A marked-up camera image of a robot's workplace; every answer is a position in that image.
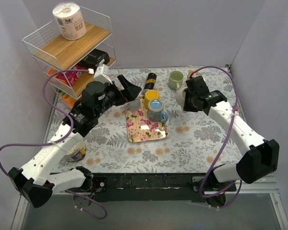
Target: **black bottle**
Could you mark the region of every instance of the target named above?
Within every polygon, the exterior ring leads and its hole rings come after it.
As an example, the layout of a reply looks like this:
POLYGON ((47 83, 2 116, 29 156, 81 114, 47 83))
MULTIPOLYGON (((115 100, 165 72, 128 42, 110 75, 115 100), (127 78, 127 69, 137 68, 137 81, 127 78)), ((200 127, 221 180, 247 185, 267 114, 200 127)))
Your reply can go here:
POLYGON ((145 86, 143 89, 143 92, 147 92, 149 90, 152 90, 154 88, 155 82, 157 79, 157 75, 154 73, 149 73, 145 82, 145 86))

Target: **green mug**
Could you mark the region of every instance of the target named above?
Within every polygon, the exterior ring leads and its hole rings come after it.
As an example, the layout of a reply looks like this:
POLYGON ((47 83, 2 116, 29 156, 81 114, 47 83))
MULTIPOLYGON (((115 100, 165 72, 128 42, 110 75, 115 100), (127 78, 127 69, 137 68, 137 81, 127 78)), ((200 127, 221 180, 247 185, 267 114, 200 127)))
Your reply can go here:
POLYGON ((168 86, 173 90, 179 90, 183 82, 183 73, 180 71, 173 71, 169 74, 168 86))

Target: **floral tablecloth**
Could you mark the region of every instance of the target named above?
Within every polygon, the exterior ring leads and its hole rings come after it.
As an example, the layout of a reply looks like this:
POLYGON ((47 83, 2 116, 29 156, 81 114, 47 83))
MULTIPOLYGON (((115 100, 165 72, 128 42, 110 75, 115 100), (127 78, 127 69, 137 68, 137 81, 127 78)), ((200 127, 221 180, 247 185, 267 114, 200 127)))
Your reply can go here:
MULTIPOLYGON (((54 172, 84 166, 93 173, 205 173, 220 149, 226 132, 204 112, 183 113, 176 103, 175 92, 168 87, 168 76, 174 70, 184 73, 191 68, 120 69, 130 82, 144 87, 148 73, 157 75, 155 89, 165 103, 169 115, 168 138, 157 141, 131 143, 127 137, 126 117, 122 106, 112 107, 100 118, 99 124, 85 137, 87 153, 79 162, 61 162, 54 172)), ((233 105, 234 91, 230 79, 217 69, 200 72, 211 91, 220 90, 233 105)), ((117 69, 109 75, 117 85, 117 69)), ((63 102, 58 106, 65 108, 63 102)), ((64 115, 55 111, 48 139, 54 135, 64 115)), ((241 158, 238 147, 230 140, 218 164, 237 162, 241 158)))

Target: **red package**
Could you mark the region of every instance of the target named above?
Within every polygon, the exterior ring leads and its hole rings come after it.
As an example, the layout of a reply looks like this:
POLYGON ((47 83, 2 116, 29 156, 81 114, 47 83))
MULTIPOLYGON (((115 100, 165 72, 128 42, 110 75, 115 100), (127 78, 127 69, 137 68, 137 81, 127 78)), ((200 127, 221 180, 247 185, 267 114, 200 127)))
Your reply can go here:
MULTIPOLYGON (((82 69, 80 66, 75 65, 72 69, 82 69)), ((73 86, 76 81, 78 80, 78 78, 80 77, 81 72, 65 72, 65 76, 68 80, 68 82, 71 84, 71 86, 73 86)), ((63 81, 65 84, 69 85, 66 82, 66 78, 64 77, 63 73, 59 73, 57 76, 55 76, 55 78, 60 79, 61 81, 63 81)))

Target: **light gray floor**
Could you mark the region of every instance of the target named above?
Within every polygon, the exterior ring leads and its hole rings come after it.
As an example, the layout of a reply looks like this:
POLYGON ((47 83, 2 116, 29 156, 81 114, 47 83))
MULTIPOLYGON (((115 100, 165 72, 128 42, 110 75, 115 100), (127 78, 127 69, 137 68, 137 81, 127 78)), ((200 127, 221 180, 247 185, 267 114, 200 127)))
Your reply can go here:
MULTIPOLYGON (((216 211, 188 201, 119 201, 104 203, 108 217, 97 220, 75 209, 71 195, 54 195, 40 208, 26 210, 22 230, 278 230, 269 194, 240 194, 216 211)), ((103 215, 94 205, 89 210, 103 215)))

